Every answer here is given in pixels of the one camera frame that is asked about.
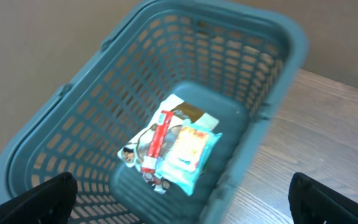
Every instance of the wood grain surface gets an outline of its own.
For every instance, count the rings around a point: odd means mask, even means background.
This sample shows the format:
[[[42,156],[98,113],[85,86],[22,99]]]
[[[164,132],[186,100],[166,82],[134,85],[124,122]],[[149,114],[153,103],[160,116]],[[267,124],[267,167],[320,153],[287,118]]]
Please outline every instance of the wood grain surface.
[[[293,223],[295,172],[358,203],[358,89],[301,70],[223,223]]]

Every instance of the red stick package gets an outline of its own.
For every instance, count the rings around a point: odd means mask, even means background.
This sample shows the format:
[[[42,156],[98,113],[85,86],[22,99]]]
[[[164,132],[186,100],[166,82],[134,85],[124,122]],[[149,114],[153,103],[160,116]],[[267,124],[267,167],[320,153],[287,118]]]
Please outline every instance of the red stick package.
[[[158,119],[157,128],[154,132],[153,140],[150,143],[149,151],[145,156],[142,163],[142,172],[154,174],[157,159],[160,154],[162,143],[164,142],[165,135],[167,134],[169,124],[171,123],[173,112],[161,111],[160,118]]]

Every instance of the teal plastic basket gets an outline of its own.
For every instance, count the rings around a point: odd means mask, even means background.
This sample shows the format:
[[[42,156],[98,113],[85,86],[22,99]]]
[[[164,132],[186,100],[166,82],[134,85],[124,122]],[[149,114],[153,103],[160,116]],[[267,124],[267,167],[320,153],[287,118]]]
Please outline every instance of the teal plastic basket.
[[[306,51],[301,29],[273,12],[143,1],[7,145],[0,204],[69,171],[78,181],[70,223],[219,222]],[[116,157],[172,93],[223,133],[191,197],[175,185],[155,193]]]

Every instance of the snack package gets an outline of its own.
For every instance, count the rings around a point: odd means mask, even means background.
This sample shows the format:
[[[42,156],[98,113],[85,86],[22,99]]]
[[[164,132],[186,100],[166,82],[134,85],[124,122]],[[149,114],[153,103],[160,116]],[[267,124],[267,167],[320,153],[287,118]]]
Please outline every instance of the snack package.
[[[165,124],[165,130],[163,131],[165,136],[162,138],[161,134],[158,133],[160,126],[158,124],[161,122],[161,115],[165,114],[166,116],[168,113],[172,117],[170,117],[170,122]],[[172,94],[161,102],[159,108],[152,116],[150,123],[117,153],[118,158],[120,158],[126,166],[135,167],[142,173],[144,180],[152,185],[154,190],[160,194],[163,194],[169,185],[163,184],[166,182],[164,181],[165,179],[157,175],[155,170],[158,164],[161,164],[159,161],[163,161],[167,152],[172,149],[186,119],[189,119],[189,122],[209,130],[213,130],[219,123],[219,120],[210,114],[205,113]],[[150,151],[150,146],[154,142],[153,139],[156,133],[162,140],[162,142],[158,143],[158,153],[155,146],[153,146],[153,149]]]
[[[179,185],[187,195],[191,195],[212,148],[221,136],[221,133],[214,134],[208,128],[187,120],[172,150],[158,163],[157,175]]]

